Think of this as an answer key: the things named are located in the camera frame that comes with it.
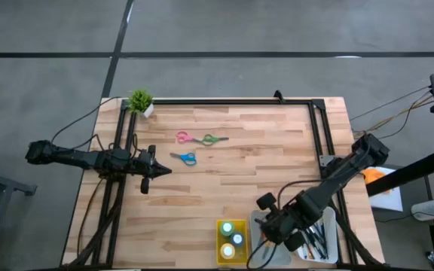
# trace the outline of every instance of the wire bundle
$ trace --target wire bundle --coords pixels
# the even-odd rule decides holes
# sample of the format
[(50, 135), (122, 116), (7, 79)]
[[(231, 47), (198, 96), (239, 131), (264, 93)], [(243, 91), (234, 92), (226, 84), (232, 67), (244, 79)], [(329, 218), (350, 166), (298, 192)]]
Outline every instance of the wire bundle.
[[(422, 88), (420, 88), (419, 90), (415, 90), (415, 91), (413, 91), (413, 92), (411, 92), (411, 93), (408, 93), (408, 94), (406, 94), (406, 95), (404, 95), (404, 96), (399, 97), (398, 99), (394, 99), (394, 100), (391, 101), (391, 102), (388, 102), (388, 103), (386, 103), (386, 104), (384, 104), (384, 105), (381, 105), (381, 106), (379, 106), (379, 107), (377, 107), (377, 108), (374, 108), (374, 109), (372, 109), (372, 110), (370, 110), (370, 111), (367, 111), (367, 112), (365, 112), (365, 113), (363, 113), (363, 114), (361, 114), (361, 115), (358, 115), (357, 117), (354, 117), (354, 118), (352, 118), (352, 119), (350, 119), (350, 120), (355, 120), (355, 119), (358, 118), (358, 117), (362, 117), (362, 116), (364, 116), (364, 115), (366, 115), (366, 114), (368, 114), (368, 113), (371, 113), (371, 112), (373, 112), (373, 111), (375, 111), (375, 110), (377, 110), (377, 109), (379, 109), (379, 108), (384, 107), (385, 105), (389, 105), (389, 104), (391, 104), (391, 103), (393, 103), (393, 102), (396, 102), (396, 101), (398, 101), (398, 100), (400, 100), (400, 99), (403, 99), (403, 98), (405, 98), (405, 97), (407, 97), (407, 96), (410, 96), (410, 95), (413, 94), (413, 93), (416, 93), (416, 92), (421, 91), (421, 90), (425, 90), (425, 89), (427, 89), (427, 88), (429, 88), (429, 87), (422, 87)], [(403, 125), (401, 126), (401, 128), (399, 128), (396, 132), (394, 132), (394, 133), (392, 133), (392, 134), (389, 134), (389, 135), (386, 135), (386, 136), (382, 136), (382, 137), (380, 137), (379, 139), (385, 139), (385, 138), (388, 138), (388, 137), (390, 137), (390, 136), (394, 136), (395, 134), (401, 132), (401, 131), (403, 130), (403, 128), (405, 128), (405, 125), (406, 125), (406, 123), (408, 122), (408, 118), (409, 118), (409, 115), (410, 115), (410, 113), (411, 113), (412, 110), (417, 109), (417, 108), (420, 108), (420, 107), (423, 107), (423, 106), (425, 106), (425, 105), (428, 105), (428, 104), (434, 102), (434, 101), (430, 101), (430, 100), (432, 99), (432, 95), (428, 95), (428, 96), (426, 96), (428, 93), (429, 93), (429, 91), (426, 92), (425, 94), (423, 94), (419, 99), (417, 99), (416, 101), (414, 101), (414, 102), (411, 104), (411, 106), (410, 106), (409, 108), (406, 108), (406, 109), (400, 111), (398, 114), (393, 115), (392, 117), (388, 117), (388, 118), (386, 118), (386, 119), (384, 119), (384, 120), (381, 120), (381, 121), (377, 122), (375, 125), (369, 127), (368, 129), (360, 130), (360, 131), (353, 131), (353, 136), (354, 136), (354, 138), (355, 138), (355, 139), (360, 138), (361, 136), (365, 135), (367, 132), (374, 132), (374, 131), (380, 129), (382, 126), (388, 124), (388, 123), (391, 122), (392, 120), (396, 119), (397, 117), (401, 116), (402, 114), (405, 114), (405, 113), (406, 113), (406, 119), (405, 119), (405, 122), (403, 123)]]
[[(98, 106), (96, 106), (92, 111), (86, 113), (86, 114), (83, 115), (82, 117), (79, 117), (78, 119), (72, 121), (70, 124), (64, 126), (64, 127), (63, 127), (61, 130), (59, 130), (59, 131), (58, 131), (58, 132), (53, 136), (53, 138), (51, 139), (51, 146), (53, 147), (53, 142), (54, 142), (55, 138), (56, 138), (56, 137), (57, 137), (61, 132), (63, 132), (64, 130), (68, 129), (70, 126), (72, 126), (73, 124), (77, 123), (78, 121), (83, 120), (84, 118), (90, 116), (93, 112), (95, 112), (96, 110), (98, 110), (98, 108), (100, 108), (100, 107), (101, 107), (102, 105), (104, 105), (105, 103), (110, 102), (110, 101), (113, 100), (113, 99), (118, 99), (118, 98), (121, 98), (121, 97), (120, 97), (120, 96), (116, 96), (116, 97), (112, 97), (112, 98), (110, 98), (110, 99), (107, 99), (106, 101), (104, 101), (104, 102), (98, 104)], [(96, 138), (96, 141), (98, 142), (98, 145), (99, 145), (99, 147), (102, 149), (102, 151), (105, 151), (107, 154), (111, 155), (111, 156), (112, 156), (113, 158), (115, 158), (115, 159), (127, 161), (127, 163), (130, 163), (130, 161), (131, 161), (131, 160), (136, 156), (136, 152), (137, 152), (137, 151), (142, 151), (142, 150), (138, 149), (138, 145), (137, 145), (138, 138), (137, 138), (136, 133), (133, 133), (133, 134), (132, 134), (132, 138), (131, 138), (132, 146), (133, 146), (133, 153), (132, 153), (132, 155), (131, 155), (128, 159), (122, 159), (122, 158), (120, 158), (120, 157), (116, 157), (116, 156), (112, 155), (112, 151), (113, 151), (113, 148), (115, 147), (115, 144), (114, 144), (114, 143), (110, 143), (110, 144), (108, 145), (108, 149), (105, 149), (105, 148), (103, 147), (103, 144), (102, 144), (102, 142), (101, 142), (101, 140), (100, 140), (98, 134), (95, 134), (95, 135), (91, 136), (87, 141), (85, 141), (85, 142), (83, 142), (83, 143), (81, 143), (81, 144), (79, 144), (79, 145), (76, 145), (76, 146), (74, 146), (73, 148), (65, 149), (65, 150), (62, 150), (62, 151), (55, 151), (55, 150), (52, 150), (52, 153), (53, 153), (53, 154), (58, 154), (59, 152), (74, 151), (75, 149), (80, 148), (80, 147), (83, 147), (83, 146), (85, 146), (86, 144), (90, 143), (94, 138)], [(90, 208), (91, 208), (91, 206), (92, 206), (93, 199), (94, 199), (94, 197), (95, 197), (95, 195), (96, 195), (96, 192), (98, 191), (98, 188), (99, 188), (99, 186), (101, 185), (101, 183), (102, 183), (103, 180), (104, 180), (104, 179), (101, 178), (101, 179), (99, 180), (98, 184), (96, 185), (95, 190), (93, 191), (93, 193), (92, 193), (92, 195), (91, 195), (91, 197), (90, 197), (90, 200), (89, 200), (89, 202), (88, 202), (87, 209), (86, 209), (86, 211), (85, 211), (85, 213), (84, 213), (83, 221), (81, 222), (80, 230), (78, 231), (78, 241), (77, 241), (77, 248), (76, 248), (77, 254), (80, 254), (80, 247), (81, 247), (80, 243), (81, 243), (81, 237), (82, 237), (82, 235), (83, 235), (84, 224), (85, 224), (85, 222), (86, 222), (86, 220), (87, 220), (87, 216), (88, 216), (88, 213), (90, 212)]]

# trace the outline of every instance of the wooden table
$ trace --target wooden table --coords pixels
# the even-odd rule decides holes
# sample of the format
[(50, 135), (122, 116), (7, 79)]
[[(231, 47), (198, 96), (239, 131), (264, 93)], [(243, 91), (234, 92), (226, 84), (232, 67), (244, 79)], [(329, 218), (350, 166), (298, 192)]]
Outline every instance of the wooden table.
[[(350, 152), (353, 135), (344, 99), (324, 99), (335, 152), (345, 156)], [(94, 132), (104, 146), (115, 137), (120, 102), (110, 101), (99, 110)], [(211, 133), (230, 140), (212, 147), (179, 144), (179, 130), (196, 138)], [(114, 268), (216, 268), (215, 220), (246, 219), (249, 226), (250, 212), (258, 209), (255, 201), (260, 196), (267, 192), (277, 195), (289, 181), (319, 178), (309, 111), (303, 105), (156, 105), (149, 119), (138, 118), (136, 133), (139, 148), (157, 145), (158, 162), (173, 173), (151, 181), (148, 195), (139, 191), (141, 177), (128, 175)], [(99, 150), (95, 142), (91, 148)], [(169, 152), (190, 151), (197, 156), (196, 166), (186, 166), (169, 156)], [(84, 173), (63, 263), (76, 257), (78, 231), (98, 181), (95, 172)], [(290, 187), (283, 199), (290, 199), (311, 185)], [(96, 230), (103, 187), (100, 185), (88, 215), (82, 247)], [(344, 195), (351, 227), (364, 246), (383, 261), (362, 177), (354, 178)], [(340, 242), (347, 260), (342, 234)], [(106, 245), (102, 255), (106, 255)], [(291, 265), (283, 267), (321, 266), (329, 265), (304, 261), (293, 254)]]

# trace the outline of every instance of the orange object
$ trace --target orange object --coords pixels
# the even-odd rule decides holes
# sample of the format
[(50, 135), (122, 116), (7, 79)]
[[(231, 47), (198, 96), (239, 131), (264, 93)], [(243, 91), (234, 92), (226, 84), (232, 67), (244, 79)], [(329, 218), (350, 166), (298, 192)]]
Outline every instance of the orange object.
[(370, 184), (386, 175), (377, 169), (365, 169), (362, 170), (361, 173), (365, 176), (366, 184)]

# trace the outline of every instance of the green scissors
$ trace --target green scissors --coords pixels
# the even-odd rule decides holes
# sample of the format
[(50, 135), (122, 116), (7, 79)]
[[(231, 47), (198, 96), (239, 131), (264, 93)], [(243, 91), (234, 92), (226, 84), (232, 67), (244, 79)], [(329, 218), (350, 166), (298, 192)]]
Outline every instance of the green scissors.
[(228, 140), (228, 137), (223, 138), (216, 138), (215, 136), (211, 136), (210, 134), (206, 134), (202, 140), (200, 140), (200, 143), (204, 144), (205, 146), (211, 146), (214, 145), (217, 141), (221, 140)]

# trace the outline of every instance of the scissors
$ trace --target scissors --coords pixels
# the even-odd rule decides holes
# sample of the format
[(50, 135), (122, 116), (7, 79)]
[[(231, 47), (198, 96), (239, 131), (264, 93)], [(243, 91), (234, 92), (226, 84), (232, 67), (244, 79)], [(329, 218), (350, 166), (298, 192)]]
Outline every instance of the scissors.
[(206, 134), (203, 139), (200, 141), (200, 143), (202, 143), (205, 146), (211, 146), (214, 145), (217, 141), (220, 140), (228, 140), (228, 137), (224, 137), (224, 138), (216, 138), (215, 136), (211, 136), (210, 134)]
[(177, 133), (177, 141), (179, 143), (184, 143), (184, 142), (199, 142), (199, 143), (202, 143), (200, 140), (194, 139), (192, 136), (188, 135), (187, 132), (185, 132), (185, 131), (180, 131), (180, 132)]
[(193, 166), (197, 163), (195, 160), (195, 154), (194, 153), (188, 153), (188, 154), (174, 154), (170, 153), (171, 157), (180, 158), (185, 165), (187, 166)]

